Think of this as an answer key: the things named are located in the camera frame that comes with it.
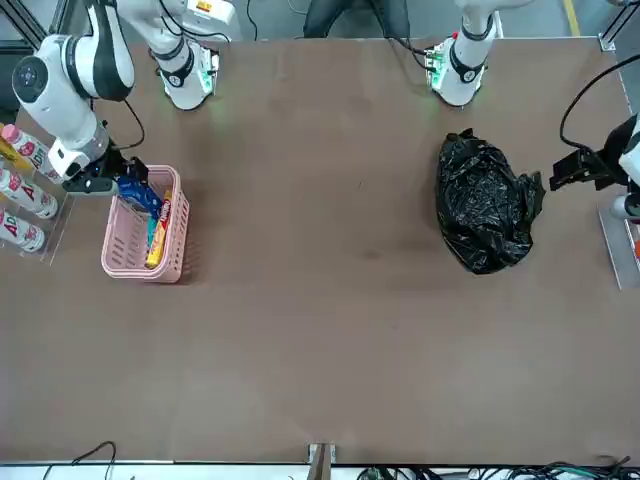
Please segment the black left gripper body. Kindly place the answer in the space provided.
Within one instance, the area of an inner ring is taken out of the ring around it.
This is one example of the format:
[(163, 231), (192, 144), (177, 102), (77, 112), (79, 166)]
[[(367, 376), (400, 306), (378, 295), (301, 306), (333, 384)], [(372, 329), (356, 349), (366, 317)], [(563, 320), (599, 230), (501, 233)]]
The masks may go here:
[(596, 152), (597, 173), (639, 172), (639, 115), (614, 128)]

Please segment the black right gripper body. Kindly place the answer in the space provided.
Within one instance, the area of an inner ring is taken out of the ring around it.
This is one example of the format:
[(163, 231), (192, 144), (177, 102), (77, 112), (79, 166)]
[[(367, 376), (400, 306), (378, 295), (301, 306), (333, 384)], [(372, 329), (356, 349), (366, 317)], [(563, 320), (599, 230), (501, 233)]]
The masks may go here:
[(117, 181), (129, 174), (129, 163), (118, 149), (108, 148), (102, 157), (89, 165), (89, 173), (95, 178)]

